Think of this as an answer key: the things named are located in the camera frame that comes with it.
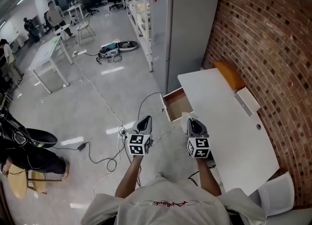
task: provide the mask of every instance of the refrigerator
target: refrigerator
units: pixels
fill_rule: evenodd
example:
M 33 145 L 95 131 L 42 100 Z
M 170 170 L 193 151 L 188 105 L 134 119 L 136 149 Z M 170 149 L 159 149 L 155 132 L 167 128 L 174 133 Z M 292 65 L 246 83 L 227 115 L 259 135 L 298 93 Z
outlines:
M 200 70 L 218 0 L 150 0 L 153 76 L 167 94 Z

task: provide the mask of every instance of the gray floor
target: gray floor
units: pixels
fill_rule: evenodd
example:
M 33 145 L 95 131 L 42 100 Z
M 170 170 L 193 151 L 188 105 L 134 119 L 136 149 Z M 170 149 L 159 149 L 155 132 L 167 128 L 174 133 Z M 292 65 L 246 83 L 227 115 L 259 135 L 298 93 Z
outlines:
M 90 18 L 90 25 L 96 32 L 94 42 L 78 46 L 73 41 L 68 43 L 69 54 L 74 50 L 87 50 L 88 54 L 96 54 L 101 45 L 113 40 L 136 40 L 135 33 L 124 10 L 106 16 L 108 7 L 99 8 L 100 12 Z M 75 27 L 72 31 L 78 38 Z M 44 40 L 50 40 L 53 33 Z M 32 46 L 24 55 L 20 68 L 25 76 L 20 87 L 15 91 L 14 101 L 10 106 L 12 115 L 25 127 L 49 131 L 59 141 L 84 137 L 91 143 L 91 157 L 100 160 L 112 157 L 117 153 L 117 133 L 106 134 L 106 130 L 119 127 L 118 120 L 111 114 L 104 101 L 96 93 L 74 63 L 70 65 L 64 56 L 60 56 L 58 65 L 70 83 L 63 88 L 63 81 L 52 70 L 42 75 L 42 80 L 53 91 L 50 95 L 28 72 L 28 67 L 38 47 Z M 112 111 L 127 124 L 137 119 L 142 100 L 149 94 L 159 91 L 152 73 L 149 72 L 147 61 L 141 48 L 122 53 L 122 62 L 99 65 L 95 57 L 79 55 L 77 64 L 85 76 L 92 80 Z M 102 74 L 102 72 L 122 67 L 122 69 Z M 166 130 L 181 131 L 180 124 L 172 124 L 165 113 L 162 113 L 159 95 L 151 96 L 144 102 L 141 115 L 153 117 L 153 136 L 157 139 Z M 65 147 L 77 148 L 79 143 Z M 8 181 L 2 177 L 6 198 L 17 225 L 78 225 L 87 205 L 93 199 L 93 187 L 99 179 L 109 174 L 106 162 L 93 164 L 88 158 L 88 148 L 83 151 L 55 150 L 71 163 L 70 176 L 67 180 L 47 184 L 47 195 L 27 191 L 27 196 L 17 199 Z M 124 150 L 115 173 L 101 181 L 96 193 L 114 194 L 122 179 L 129 161 Z M 195 172 L 195 160 L 186 151 L 186 137 L 177 133 L 166 133 L 150 150 L 142 162 L 140 175 L 142 185 L 162 171 L 172 180 L 186 179 Z

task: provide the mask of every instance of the desk drawer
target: desk drawer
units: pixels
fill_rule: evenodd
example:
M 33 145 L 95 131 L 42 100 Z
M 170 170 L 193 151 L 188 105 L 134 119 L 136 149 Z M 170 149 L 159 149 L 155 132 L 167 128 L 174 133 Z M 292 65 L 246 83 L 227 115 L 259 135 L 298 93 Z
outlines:
M 182 112 L 193 112 L 191 104 L 182 87 L 165 96 L 160 95 L 160 98 L 164 105 L 168 120 L 171 122 L 180 120 Z

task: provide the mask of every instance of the beige shirt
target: beige shirt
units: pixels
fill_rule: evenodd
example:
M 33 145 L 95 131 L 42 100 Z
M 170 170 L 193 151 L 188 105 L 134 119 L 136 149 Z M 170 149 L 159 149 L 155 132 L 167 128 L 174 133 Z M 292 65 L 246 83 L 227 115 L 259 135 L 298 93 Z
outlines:
M 99 225 L 116 216 L 115 225 L 231 225 L 227 209 L 239 213 L 245 225 L 265 224 L 264 211 L 241 189 L 215 197 L 192 183 L 156 178 L 127 198 L 97 194 L 82 225 Z
M 56 26 L 63 21 L 63 12 L 61 8 L 57 5 L 54 10 L 49 10 L 47 13 L 47 19 L 52 24 L 52 26 Z
M 4 50 L 4 55 L 6 57 L 6 62 L 8 64 L 14 62 L 15 58 L 13 56 L 13 52 L 11 50 L 11 47 L 7 43 L 4 45 L 3 50 Z

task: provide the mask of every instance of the black and white marker cube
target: black and white marker cube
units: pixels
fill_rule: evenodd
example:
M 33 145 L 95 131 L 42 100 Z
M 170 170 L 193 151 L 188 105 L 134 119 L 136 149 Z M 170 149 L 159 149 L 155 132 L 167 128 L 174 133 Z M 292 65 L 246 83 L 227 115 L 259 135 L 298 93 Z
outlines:
M 145 155 L 152 146 L 151 135 L 137 135 L 127 133 L 128 149 L 131 155 Z
M 210 152 L 208 138 L 189 138 L 187 149 L 194 158 L 207 158 Z

